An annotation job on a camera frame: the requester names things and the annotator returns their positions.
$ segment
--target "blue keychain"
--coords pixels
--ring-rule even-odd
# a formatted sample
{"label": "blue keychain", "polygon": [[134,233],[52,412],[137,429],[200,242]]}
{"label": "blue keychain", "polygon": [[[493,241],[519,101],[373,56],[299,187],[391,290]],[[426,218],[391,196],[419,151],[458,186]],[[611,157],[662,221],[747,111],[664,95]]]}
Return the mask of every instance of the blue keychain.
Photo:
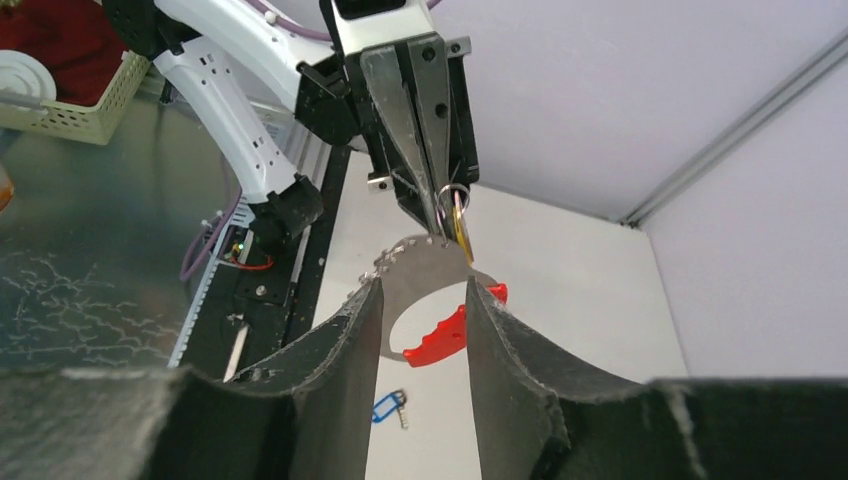
{"label": "blue keychain", "polygon": [[406,403],[406,395],[403,390],[394,391],[374,404],[374,411],[371,414],[373,423],[380,423],[389,418],[391,414],[396,412]]}

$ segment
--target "red plastic grip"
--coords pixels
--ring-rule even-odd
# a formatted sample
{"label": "red plastic grip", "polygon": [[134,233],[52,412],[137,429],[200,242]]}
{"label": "red plastic grip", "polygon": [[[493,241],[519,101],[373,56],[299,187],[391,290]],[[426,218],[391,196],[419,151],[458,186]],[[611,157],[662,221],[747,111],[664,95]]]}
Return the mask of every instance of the red plastic grip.
{"label": "red plastic grip", "polygon": [[[509,292],[505,284],[492,285],[488,290],[506,303]],[[403,357],[410,367],[424,367],[450,357],[465,345],[465,305],[460,305],[453,315],[439,322],[432,333],[424,335],[421,345],[404,350]]]}

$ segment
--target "white panel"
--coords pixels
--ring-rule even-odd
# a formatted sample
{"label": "white panel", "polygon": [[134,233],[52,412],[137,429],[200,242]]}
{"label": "white panel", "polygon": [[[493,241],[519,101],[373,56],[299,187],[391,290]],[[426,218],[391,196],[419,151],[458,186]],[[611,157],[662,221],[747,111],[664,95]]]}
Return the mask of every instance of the white panel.
{"label": "white panel", "polygon": [[848,375],[848,67],[661,210],[693,375]]}
{"label": "white panel", "polygon": [[[317,1],[274,3],[321,24]],[[619,217],[848,26],[848,2],[444,0],[433,19],[472,37],[483,182]]]}

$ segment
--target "key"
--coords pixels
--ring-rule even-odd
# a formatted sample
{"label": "key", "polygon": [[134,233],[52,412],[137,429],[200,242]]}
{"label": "key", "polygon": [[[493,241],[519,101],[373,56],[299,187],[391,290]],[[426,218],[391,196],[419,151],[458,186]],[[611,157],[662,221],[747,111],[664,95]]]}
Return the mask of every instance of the key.
{"label": "key", "polygon": [[465,224],[465,217],[462,215],[462,199],[459,197],[459,192],[454,192],[453,202],[452,216],[456,241],[465,252],[465,259],[470,266],[474,263],[474,252],[471,250],[471,238],[468,236],[468,227]]}

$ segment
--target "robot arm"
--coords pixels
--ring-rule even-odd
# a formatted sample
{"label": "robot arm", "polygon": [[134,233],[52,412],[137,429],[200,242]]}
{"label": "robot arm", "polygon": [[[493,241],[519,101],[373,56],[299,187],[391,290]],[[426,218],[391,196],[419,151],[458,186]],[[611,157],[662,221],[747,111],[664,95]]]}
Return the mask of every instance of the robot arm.
{"label": "robot arm", "polygon": [[244,0],[104,0],[115,29],[183,94],[224,152],[256,214],[257,245],[277,253],[322,211],[230,74],[232,55],[332,145],[362,135],[378,190],[431,233],[455,239],[452,189],[478,178],[462,56],[424,0],[319,0],[332,46],[275,24]]}

